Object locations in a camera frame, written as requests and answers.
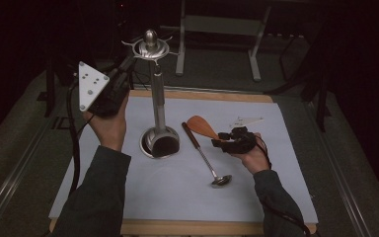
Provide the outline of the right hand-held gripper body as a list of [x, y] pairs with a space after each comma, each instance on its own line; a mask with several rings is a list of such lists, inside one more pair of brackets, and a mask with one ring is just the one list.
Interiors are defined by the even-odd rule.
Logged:
[[252, 132], [247, 129], [248, 124], [253, 124], [262, 120], [262, 118], [241, 118], [238, 117], [230, 124], [230, 139], [222, 139], [226, 142], [221, 147], [223, 152], [229, 154], [245, 154], [256, 146], [256, 138]]

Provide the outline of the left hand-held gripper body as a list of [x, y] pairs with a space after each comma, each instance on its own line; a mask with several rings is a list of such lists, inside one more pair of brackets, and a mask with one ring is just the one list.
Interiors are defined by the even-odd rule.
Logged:
[[108, 75], [85, 64], [79, 69], [79, 110], [100, 118], [117, 114], [125, 96], [119, 93], [119, 79], [112, 81]]

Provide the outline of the steel ladle with dark handle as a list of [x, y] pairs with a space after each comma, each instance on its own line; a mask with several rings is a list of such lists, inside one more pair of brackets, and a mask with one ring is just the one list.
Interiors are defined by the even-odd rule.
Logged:
[[201, 146], [199, 145], [198, 141], [196, 140], [196, 138], [192, 134], [189, 126], [185, 122], [183, 122], [182, 127], [183, 127], [186, 135], [188, 136], [190, 142], [192, 143], [194, 148], [200, 154], [201, 158], [203, 159], [204, 163], [208, 167], [208, 169], [209, 169], [209, 171], [213, 177], [213, 181], [211, 182], [211, 187], [213, 187], [214, 189], [218, 189], [218, 188], [223, 188], [223, 187], [229, 185], [232, 181], [232, 176], [231, 175], [218, 176], [216, 174], [215, 170], [213, 169], [213, 167], [211, 166], [211, 164], [209, 163], [207, 157], [203, 153]]

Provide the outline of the wooden rice spatula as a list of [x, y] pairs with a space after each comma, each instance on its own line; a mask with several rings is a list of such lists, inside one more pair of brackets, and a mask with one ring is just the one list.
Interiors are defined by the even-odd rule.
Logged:
[[187, 125], [191, 131], [200, 135], [218, 139], [218, 134], [214, 131], [211, 125], [201, 116], [193, 116], [188, 119]]

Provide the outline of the steel utensil rack stand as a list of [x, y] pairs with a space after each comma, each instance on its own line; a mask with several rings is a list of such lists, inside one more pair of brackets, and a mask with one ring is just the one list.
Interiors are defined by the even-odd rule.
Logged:
[[[129, 45], [131, 47], [133, 56], [135, 58], [145, 60], [149, 63], [149, 75], [152, 85], [152, 73], [151, 73], [151, 64], [158, 63], [158, 61], [170, 53], [170, 46], [166, 39], [159, 39], [157, 33], [154, 30], [147, 30], [141, 39], [136, 42], [123, 42], [124, 45]], [[147, 128], [140, 136], [140, 149], [141, 151], [149, 158], [152, 159], [164, 159], [169, 156], [155, 158], [152, 155], [151, 151], [151, 140], [154, 137], [154, 128], [155, 128], [155, 118], [154, 125], [150, 128]]]

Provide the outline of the person's right hand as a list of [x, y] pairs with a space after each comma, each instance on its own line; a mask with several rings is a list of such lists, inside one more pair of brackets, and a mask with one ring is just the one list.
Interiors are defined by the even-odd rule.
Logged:
[[255, 134], [256, 146], [245, 154], [236, 154], [235, 157], [239, 158], [242, 164], [247, 168], [251, 174], [269, 170], [270, 163], [267, 155], [267, 148], [262, 139], [262, 136], [257, 132]]

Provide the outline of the person's left hand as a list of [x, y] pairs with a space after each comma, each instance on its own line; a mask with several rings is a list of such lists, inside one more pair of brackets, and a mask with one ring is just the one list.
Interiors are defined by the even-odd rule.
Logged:
[[89, 122], [90, 127], [96, 133], [100, 144], [111, 150], [120, 152], [126, 134], [125, 111], [128, 98], [125, 98], [115, 116], [100, 118], [89, 112], [83, 113], [83, 118]]

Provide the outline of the black floor plate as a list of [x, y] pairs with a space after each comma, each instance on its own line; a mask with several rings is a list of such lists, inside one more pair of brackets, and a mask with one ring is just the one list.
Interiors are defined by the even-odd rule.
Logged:
[[68, 129], [70, 120], [68, 117], [56, 117], [52, 123], [52, 129]]

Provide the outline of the black metal stand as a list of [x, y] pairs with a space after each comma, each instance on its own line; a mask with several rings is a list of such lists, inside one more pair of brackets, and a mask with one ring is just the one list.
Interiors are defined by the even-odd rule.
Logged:
[[62, 87], [78, 86], [79, 69], [83, 65], [97, 69], [92, 60], [74, 60], [63, 54], [51, 54], [45, 60], [45, 90], [38, 95], [38, 100], [45, 102], [44, 116], [48, 118], [56, 106], [56, 83]]
[[329, 87], [328, 41], [324, 35], [317, 34], [298, 68], [289, 76], [288, 81], [279, 87], [265, 91], [266, 95], [279, 95], [303, 84], [300, 99], [307, 103], [311, 103], [314, 99], [317, 100], [316, 124], [322, 132], [326, 131], [325, 114]]

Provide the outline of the white table mat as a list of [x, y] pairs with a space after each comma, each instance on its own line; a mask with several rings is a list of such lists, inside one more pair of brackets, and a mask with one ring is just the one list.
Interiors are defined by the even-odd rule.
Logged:
[[180, 138], [180, 151], [164, 159], [147, 157], [140, 149], [140, 136], [154, 124], [152, 101], [132, 97], [126, 107], [126, 137], [123, 152], [131, 163], [126, 178], [124, 218], [139, 220], [193, 220], [260, 222], [264, 218], [254, 178], [241, 161], [214, 147], [209, 138], [198, 142], [218, 176], [231, 175], [229, 185], [214, 189], [213, 177], [191, 144], [182, 123], [201, 116], [218, 132], [231, 130], [238, 117], [262, 118], [247, 128], [261, 134], [271, 167], [301, 209], [305, 222], [318, 221], [315, 207], [299, 167], [279, 105], [169, 99], [166, 123]]

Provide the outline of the white metal frame stand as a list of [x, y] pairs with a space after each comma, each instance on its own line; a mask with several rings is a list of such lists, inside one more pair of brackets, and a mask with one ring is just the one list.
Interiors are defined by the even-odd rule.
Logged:
[[255, 82], [262, 80], [257, 54], [260, 44], [265, 35], [265, 27], [271, 12], [271, 6], [265, 3], [261, 10], [261, 17], [258, 20], [248, 20], [242, 18], [214, 17], [189, 15], [187, 13], [187, 2], [189, 0], [180, 1], [180, 24], [176, 27], [179, 31], [179, 47], [178, 59], [176, 62], [175, 74], [183, 76], [185, 72], [186, 59], [186, 32], [232, 35], [254, 37], [255, 43], [248, 49], [248, 59]]

